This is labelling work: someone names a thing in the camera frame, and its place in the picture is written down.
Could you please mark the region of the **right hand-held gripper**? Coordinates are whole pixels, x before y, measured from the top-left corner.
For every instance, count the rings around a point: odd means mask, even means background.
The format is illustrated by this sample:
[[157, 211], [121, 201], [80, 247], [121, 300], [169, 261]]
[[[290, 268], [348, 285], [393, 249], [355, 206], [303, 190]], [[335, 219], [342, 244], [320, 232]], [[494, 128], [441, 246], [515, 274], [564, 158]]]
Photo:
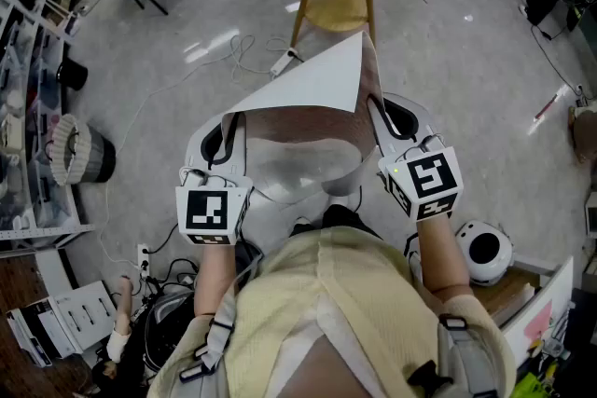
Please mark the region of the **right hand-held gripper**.
[[412, 222], [450, 213], [463, 193], [454, 148], [433, 130], [429, 112], [406, 97], [369, 95], [367, 109], [382, 158], [385, 190]]

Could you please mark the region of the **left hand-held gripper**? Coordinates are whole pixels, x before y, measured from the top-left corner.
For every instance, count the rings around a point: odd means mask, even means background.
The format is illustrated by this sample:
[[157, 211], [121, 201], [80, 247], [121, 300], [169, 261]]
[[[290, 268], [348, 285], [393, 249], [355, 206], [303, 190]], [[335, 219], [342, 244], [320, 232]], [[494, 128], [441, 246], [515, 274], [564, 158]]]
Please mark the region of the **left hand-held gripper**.
[[[179, 232], [196, 245], [234, 245], [242, 235], [253, 181], [246, 175], [246, 117], [235, 113], [228, 128], [222, 115], [190, 137], [175, 188]], [[209, 161], [201, 145], [206, 140]]]

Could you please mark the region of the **pink checkered bear cloth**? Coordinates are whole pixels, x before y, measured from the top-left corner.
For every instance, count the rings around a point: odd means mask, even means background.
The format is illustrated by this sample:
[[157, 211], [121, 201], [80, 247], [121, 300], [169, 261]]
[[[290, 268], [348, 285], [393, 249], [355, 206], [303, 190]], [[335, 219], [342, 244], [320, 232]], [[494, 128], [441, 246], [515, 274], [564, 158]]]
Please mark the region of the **pink checkered bear cloth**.
[[366, 33], [337, 45], [277, 77], [233, 106], [221, 119], [224, 135], [245, 119], [249, 138], [278, 144], [337, 140], [360, 153], [356, 167], [322, 183], [330, 196], [350, 196], [377, 146], [368, 101], [382, 108], [376, 51]]

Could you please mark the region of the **person's right forearm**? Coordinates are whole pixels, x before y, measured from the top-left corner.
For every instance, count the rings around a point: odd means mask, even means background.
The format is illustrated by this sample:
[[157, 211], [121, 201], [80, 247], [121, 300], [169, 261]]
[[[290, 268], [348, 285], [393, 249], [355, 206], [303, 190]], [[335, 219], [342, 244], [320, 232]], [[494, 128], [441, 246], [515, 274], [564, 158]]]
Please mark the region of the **person's right forearm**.
[[473, 295], [465, 258], [448, 215], [439, 214], [419, 222], [417, 232], [425, 288], [442, 302]]

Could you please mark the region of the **person's left forearm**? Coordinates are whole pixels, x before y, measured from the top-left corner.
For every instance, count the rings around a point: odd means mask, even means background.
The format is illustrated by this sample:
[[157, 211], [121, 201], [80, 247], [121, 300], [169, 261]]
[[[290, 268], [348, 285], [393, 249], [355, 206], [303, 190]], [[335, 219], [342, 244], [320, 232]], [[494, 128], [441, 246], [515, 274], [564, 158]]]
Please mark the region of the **person's left forearm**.
[[214, 315], [236, 276], [234, 247], [205, 245], [195, 285], [195, 316]]

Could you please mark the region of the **person's black trousers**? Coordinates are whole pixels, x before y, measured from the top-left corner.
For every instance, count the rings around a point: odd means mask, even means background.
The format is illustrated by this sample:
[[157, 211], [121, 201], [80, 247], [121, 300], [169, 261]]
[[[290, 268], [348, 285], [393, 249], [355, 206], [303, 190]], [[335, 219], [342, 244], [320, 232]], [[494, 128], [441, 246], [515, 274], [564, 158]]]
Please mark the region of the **person's black trousers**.
[[356, 231], [369, 234], [377, 239], [380, 238], [373, 229], [361, 220], [358, 213], [343, 205], [332, 204], [323, 213], [319, 222], [312, 221], [307, 217], [299, 217], [293, 225], [289, 237], [326, 238], [335, 232], [346, 235], [354, 234]]

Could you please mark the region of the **pleated grey bin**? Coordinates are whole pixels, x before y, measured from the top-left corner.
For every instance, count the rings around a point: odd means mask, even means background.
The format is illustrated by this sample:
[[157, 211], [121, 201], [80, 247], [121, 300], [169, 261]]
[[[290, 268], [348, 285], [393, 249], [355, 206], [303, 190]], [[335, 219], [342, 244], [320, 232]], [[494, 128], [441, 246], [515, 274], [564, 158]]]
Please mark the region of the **pleated grey bin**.
[[66, 114], [53, 129], [49, 161], [53, 178], [60, 186], [103, 184], [116, 168], [116, 148], [95, 128]]

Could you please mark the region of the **red and white stick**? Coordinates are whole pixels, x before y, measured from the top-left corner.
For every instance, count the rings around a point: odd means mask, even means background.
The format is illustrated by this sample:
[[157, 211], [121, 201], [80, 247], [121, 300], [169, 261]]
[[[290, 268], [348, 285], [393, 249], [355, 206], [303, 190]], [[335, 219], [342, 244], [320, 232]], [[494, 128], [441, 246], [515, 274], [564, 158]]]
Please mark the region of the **red and white stick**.
[[541, 121], [546, 115], [547, 111], [559, 100], [560, 94], [556, 93], [553, 97], [542, 107], [542, 109], [534, 116], [534, 122]]

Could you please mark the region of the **white round device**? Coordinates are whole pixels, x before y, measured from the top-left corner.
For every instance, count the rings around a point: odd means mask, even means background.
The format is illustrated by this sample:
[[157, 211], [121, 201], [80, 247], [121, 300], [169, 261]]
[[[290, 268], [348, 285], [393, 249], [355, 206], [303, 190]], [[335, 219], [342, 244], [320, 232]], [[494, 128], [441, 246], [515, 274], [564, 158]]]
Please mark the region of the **white round device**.
[[470, 280], [476, 285], [495, 285], [513, 264], [512, 242], [494, 226], [469, 221], [458, 230], [456, 240], [465, 257]]

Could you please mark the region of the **person's yellow knit cardigan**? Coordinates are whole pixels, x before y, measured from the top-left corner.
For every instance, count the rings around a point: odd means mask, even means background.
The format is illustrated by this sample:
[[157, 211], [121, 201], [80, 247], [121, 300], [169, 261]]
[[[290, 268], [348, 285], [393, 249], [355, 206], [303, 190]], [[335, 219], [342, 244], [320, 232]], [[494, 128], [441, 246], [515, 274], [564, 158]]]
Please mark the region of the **person's yellow knit cardigan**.
[[369, 234], [292, 238], [194, 316], [147, 398], [509, 398], [516, 365], [474, 295], [442, 302]]

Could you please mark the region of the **black bucket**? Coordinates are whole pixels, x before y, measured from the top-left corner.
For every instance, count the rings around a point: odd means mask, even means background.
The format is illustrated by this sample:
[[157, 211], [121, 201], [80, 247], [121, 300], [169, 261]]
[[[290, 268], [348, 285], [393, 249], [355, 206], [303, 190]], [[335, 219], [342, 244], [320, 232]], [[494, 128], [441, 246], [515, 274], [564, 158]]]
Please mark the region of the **black bucket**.
[[88, 68], [70, 58], [64, 58], [56, 72], [56, 80], [63, 86], [75, 91], [82, 90], [88, 76]]

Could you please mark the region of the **brown bag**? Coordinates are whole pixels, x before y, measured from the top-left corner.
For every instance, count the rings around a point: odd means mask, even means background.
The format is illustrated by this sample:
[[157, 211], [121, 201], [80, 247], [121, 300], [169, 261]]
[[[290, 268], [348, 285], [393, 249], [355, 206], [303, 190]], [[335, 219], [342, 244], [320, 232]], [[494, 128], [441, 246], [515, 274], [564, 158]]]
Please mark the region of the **brown bag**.
[[597, 106], [571, 106], [568, 130], [577, 161], [594, 161], [597, 158]]

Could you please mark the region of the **white shelf unit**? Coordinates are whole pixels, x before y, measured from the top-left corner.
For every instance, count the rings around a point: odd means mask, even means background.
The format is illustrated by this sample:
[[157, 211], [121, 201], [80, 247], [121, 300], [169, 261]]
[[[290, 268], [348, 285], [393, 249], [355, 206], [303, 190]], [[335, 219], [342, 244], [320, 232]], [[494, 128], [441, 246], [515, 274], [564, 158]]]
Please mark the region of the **white shelf unit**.
[[56, 72], [70, 58], [77, 20], [71, 0], [0, 0], [0, 252], [60, 247], [94, 229], [49, 161], [75, 91]]

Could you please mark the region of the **black backpack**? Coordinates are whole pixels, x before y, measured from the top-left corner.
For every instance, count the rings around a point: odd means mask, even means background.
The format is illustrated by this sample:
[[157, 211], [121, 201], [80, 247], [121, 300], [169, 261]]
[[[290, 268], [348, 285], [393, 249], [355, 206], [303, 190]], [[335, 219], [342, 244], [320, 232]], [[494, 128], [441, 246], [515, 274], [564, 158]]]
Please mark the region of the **black backpack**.
[[161, 295], [150, 307], [144, 331], [146, 368], [157, 374], [174, 352], [194, 318], [194, 294], [180, 291]]

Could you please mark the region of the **doll figure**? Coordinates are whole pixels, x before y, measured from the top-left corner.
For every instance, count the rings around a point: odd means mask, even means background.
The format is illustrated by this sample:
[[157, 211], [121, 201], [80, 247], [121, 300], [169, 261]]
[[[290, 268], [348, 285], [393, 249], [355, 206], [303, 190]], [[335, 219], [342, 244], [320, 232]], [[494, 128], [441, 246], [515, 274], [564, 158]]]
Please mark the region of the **doll figure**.
[[99, 392], [114, 396], [131, 386], [134, 368], [132, 340], [132, 291], [129, 277], [119, 279], [120, 299], [112, 332], [100, 360], [92, 368], [93, 383]]

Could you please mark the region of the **white drawer cabinet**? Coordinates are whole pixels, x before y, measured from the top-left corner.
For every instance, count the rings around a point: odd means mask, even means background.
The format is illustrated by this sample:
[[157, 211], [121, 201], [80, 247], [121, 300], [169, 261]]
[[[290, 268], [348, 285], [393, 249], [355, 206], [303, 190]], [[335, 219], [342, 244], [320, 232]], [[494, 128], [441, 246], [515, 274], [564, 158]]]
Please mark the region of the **white drawer cabinet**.
[[472, 286], [521, 365], [539, 339], [546, 340], [562, 322], [572, 298], [574, 257], [563, 263], [515, 254], [514, 263], [494, 285]]

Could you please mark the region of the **white printed box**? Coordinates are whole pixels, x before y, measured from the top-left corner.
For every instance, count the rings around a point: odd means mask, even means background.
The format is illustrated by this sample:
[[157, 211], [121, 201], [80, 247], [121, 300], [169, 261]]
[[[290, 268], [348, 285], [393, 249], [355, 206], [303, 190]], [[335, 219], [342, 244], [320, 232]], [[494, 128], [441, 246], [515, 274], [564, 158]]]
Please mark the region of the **white printed box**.
[[116, 308], [102, 281], [50, 295], [6, 314], [19, 347], [38, 367], [82, 354], [110, 336]]

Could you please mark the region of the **green bag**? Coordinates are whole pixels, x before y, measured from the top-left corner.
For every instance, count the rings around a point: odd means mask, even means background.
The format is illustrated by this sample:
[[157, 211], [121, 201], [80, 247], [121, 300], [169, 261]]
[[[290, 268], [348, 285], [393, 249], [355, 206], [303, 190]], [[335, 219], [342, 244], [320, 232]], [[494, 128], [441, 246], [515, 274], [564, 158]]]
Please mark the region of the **green bag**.
[[527, 373], [514, 387], [510, 398], [562, 398], [553, 384], [555, 382], [555, 369], [549, 368], [548, 371], [536, 376], [533, 373]]

